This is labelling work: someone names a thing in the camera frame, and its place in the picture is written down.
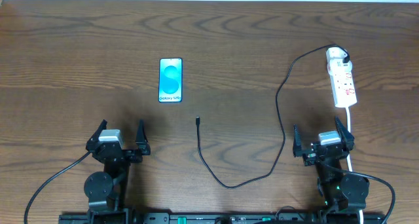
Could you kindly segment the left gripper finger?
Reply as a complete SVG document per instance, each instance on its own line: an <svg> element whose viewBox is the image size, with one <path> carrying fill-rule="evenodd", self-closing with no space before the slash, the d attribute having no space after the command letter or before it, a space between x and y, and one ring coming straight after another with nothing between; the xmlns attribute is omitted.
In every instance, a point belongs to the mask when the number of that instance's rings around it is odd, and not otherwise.
<svg viewBox="0 0 419 224"><path fill-rule="evenodd" d="M107 127L107 121L103 119L100 125L98 126L98 129L93 133L93 135L87 141L87 145L94 145L97 142L99 142L99 136L101 132L106 129L106 127Z"/></svg>
<svg viewBox="0 0 419 224"><path fill-rule="evenodd" d="M148 140L145 135L144 122L142 119L139 120L139 126L136 133L135 143L139 147L139 149L148 148Z"/></svg>

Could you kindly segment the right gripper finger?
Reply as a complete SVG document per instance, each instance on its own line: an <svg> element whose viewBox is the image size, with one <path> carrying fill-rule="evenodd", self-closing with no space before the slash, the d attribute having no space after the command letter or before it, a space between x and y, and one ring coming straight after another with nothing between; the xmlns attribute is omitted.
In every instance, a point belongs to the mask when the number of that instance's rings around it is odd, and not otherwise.
<svg viewBox="0 0 419 224"><path fill-rule="evenodd" d="M302 153L302 142L301 137L299 134L299 129L296 124L293 125L294 131L294 140L293 140L293 154L301 154Z"/></svg>
<svg viewBox="0 0 419 224"><path fill-rule="evenodd" d="M337 116L335 116L335 126L340 135L341 142L344 145L354 145L354 136L342 124L341 120Z"/></svg>

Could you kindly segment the blue Samsung Galaxy smartphone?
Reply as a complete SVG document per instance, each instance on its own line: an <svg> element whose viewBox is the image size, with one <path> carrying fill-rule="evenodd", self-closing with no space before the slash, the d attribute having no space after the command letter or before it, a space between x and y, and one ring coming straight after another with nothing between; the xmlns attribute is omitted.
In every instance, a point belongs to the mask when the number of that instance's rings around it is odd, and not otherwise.
<svg viewBox="0 0 419 224"><path fill-rule="evenodd" d="M183 99L183 60L162 58L159 65L158 101L180 103Z"/></svg>

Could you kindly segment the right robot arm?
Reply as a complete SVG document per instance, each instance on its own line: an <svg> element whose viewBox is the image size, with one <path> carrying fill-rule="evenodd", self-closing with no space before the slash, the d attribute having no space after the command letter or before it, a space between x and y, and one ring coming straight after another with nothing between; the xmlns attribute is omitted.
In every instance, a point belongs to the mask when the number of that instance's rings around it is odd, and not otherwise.
<svg viewBox="0 0 419 224"><path fill-rule="evenodd" d="M340 161L348 158L354 148L354 136L335 118L336 129L319 135L319 140L305 149L297 125L293 126L293 155L301 157L305 166L315 166L318 190L325 199L326 209L318 212L321 223L331 222L332 216L347 214L357 222L360 211L366 208L369 180L342 172Z"/></svg>

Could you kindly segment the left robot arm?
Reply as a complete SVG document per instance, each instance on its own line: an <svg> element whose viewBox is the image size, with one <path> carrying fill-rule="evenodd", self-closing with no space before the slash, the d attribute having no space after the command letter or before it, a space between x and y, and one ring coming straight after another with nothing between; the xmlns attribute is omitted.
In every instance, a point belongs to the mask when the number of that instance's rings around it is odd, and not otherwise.
<svg viewBox="0 0 419 224"><path fill-rule="evenodd" d="M102 172L94 172L84 182L89 223L142 222L142 216L134 208L127 208L124 201L130 165L142 162L144 156L151 154L142 120L136 132L135 144L135 149L123 148L120 130L108 130L105 120L86 142L86 150L104 165Z"/></svg>

